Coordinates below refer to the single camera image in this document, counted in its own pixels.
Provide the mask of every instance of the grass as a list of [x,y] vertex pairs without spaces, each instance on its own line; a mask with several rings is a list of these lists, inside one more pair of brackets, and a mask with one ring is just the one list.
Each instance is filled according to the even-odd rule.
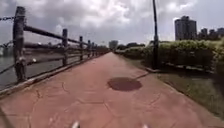
[[[122,58],[138,68],[145,68],[141,60]],[[213,74],[170,67],[161,69],[161,72],[154,73],[154,75],[177,91],[201,104],[214,115],[224,119],[223,80],[220,81]]]

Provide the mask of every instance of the river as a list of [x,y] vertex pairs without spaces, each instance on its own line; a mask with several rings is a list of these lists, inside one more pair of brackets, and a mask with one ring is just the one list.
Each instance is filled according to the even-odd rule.
[[[31,57],[31,58],[35,58],[38,60],[40,58],[46,58],[46,55],[38,55],[35,57]],[[71,58],[68,60],[68,63],[77,61],[78,59],[79,59],[78,57]],[[12,57],[0,57],[0,71],[9,67],[12,64],[13,64]],[[61,60],[54,61],[54,62],[46,62],[46,63],[41,63],[41,64],[34,64],[34,65],[27,67],[27,70],[26,70],[27,77],[32,77],[32,76],[38,75],[42,72],[53,70],[60,66],[62,66]],[[16,82],[16,75],[15,75],[14,68],[3,73],[3,74],[0,74],[0,90],[3,90],[10,86],[13,86],[12,83],[15,83],[15,82]]]

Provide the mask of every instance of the cloudy sky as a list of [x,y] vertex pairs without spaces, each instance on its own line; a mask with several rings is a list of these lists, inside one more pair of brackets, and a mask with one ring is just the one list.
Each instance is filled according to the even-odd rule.
[[[174,40],[175,18],[189,15],[197,20],[198,30],[224,27],[224,0],[156,0],[161,40]],[[0,0],[0,17],[13,16],[16,6],[24,6],[27,24],[69,37],[102,44],[148,43],[153,39],[152,0]],[[12,22],[0,21],[0,43],[12,37]],[[26,33],[28,41],[59,40]]]

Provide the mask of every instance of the manhole cover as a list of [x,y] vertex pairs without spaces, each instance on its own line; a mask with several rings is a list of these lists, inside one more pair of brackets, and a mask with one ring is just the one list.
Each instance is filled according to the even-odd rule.
[[133,91],[142,87],[139,81],[126,77],[110,79],[108,85],[110,88],[119,91]]

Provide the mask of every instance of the hedge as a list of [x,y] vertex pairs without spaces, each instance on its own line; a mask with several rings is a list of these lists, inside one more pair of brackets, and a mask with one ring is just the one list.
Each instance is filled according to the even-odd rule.
[[[153,47],[130,48],[123,55],[132,59],[152,61]],[[161,65],[174,65],[216,71],[224,74],[224,41],[220,46],[209,41],[176,41],[159,45]]]

